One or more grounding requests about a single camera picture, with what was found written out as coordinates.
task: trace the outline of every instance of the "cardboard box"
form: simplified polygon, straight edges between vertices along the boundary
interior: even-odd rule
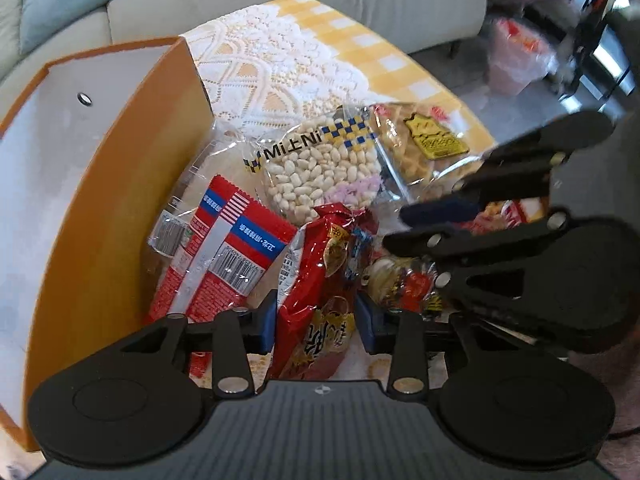
[[[0,424],[25,449],[34,389],[142,326],[146,236],[212,120],[167,38],[45,65],[0,124]]]

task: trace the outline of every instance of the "barcode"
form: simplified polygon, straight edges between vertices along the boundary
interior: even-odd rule
[[[222,245],[209,270],[243,296],[249,295],[264,272],[227,243]]]
[[[287,253],[284,256],[282,267],[280,267],[280,273],[278,274],[278,286],[289,277],[291,274],[291,267],[293,266],[293,254],[291,249],[287,249]]]
[[[149,245],[164,256],[174,256],[185,230],[186,226],[175,216],[168,211],[162,211],[149,238]]]

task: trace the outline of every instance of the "black strap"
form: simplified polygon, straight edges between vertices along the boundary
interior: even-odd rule
[[[640,426],[632,428],[631,430],[620,431],[619,433],[609,433],[607,440],[620,440],[621,438],[627,438],[628,436],[637,434],[640,434]]]

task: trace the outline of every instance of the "sofa leg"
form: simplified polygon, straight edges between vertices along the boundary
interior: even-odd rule
[[[449,43],[449,59],[454,59],[460,51],[462,40],[456,40]]]

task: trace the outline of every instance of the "red and white package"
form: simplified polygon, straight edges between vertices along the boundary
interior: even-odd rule
[[[476,215],[476,218],[469,222],[461,223],[460,227],[471,231],[475,235],[482,235],[526,224],[528,221],[520,201],[507,200],[506,202],[489,204],[484,211]]]
[[[378,224],[369,210],[340,203],[315,210],[280,271],[270,378],[328,379],[355,330],[354,297]]]
[[[185,229],[149,309],[194,322],[244,303],[296,228],[222,176],[215,176]]]

